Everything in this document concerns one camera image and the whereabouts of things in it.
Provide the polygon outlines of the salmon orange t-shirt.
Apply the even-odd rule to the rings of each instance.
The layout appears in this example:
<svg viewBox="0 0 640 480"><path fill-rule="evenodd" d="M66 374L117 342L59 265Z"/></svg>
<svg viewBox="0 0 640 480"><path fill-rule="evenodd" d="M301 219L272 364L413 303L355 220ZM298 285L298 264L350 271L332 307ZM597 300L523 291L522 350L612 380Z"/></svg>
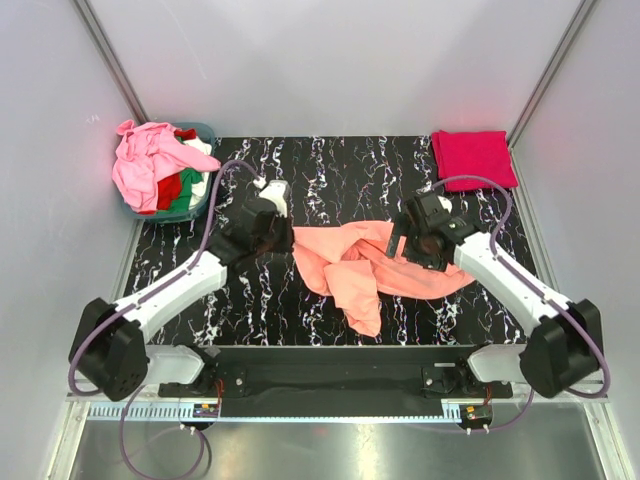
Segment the salmon orange t-shirt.
<svg viewBox="0 0 640 480"><path fill-rule="evenodd" d="M293 257L306 287L318 295L332 297L348 325L368 337L381 331L381 293L437 300L474 282L469 273L455 266L439 272L424 269L400 254L387 257L392 232L389 222L297 226L293 231Z"/></svg>

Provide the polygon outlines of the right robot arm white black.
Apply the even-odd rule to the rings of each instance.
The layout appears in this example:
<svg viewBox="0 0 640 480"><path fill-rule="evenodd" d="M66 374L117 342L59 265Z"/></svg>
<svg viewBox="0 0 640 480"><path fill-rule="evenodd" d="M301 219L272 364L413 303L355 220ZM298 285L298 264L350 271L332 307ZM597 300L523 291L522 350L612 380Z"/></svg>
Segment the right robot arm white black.
<svg viewBox="0 0 640 480"><path fill-rule="evenodd" d="M463 360L453 374L463 395L476 396L492 382L518 382L554 398L604 368L599 309L545 285L477 221L452 215L437 194L404 201L386 254L401 255L425 270L458 267L493 295L526 335L523 345L481 346Z"/></svg>

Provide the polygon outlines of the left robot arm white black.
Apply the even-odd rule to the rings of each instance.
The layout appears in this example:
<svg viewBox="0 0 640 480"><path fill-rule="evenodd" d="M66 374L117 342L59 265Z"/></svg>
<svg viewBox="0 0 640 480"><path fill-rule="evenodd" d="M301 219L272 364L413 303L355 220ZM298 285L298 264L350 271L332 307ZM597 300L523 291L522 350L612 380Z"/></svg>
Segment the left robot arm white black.
<svg viewBox="0 0 640 480"><path fill-rule="evenodd" d="M259 256L289 253L292 246L288 202L268 188L246 201L203 251L160 280L115 303L96 298L87 304L69 353L72 374L82 374L111 401L155 384L208 394L216 382L214 352L153 345L151 339L194 302L242 275Z"/></svg>

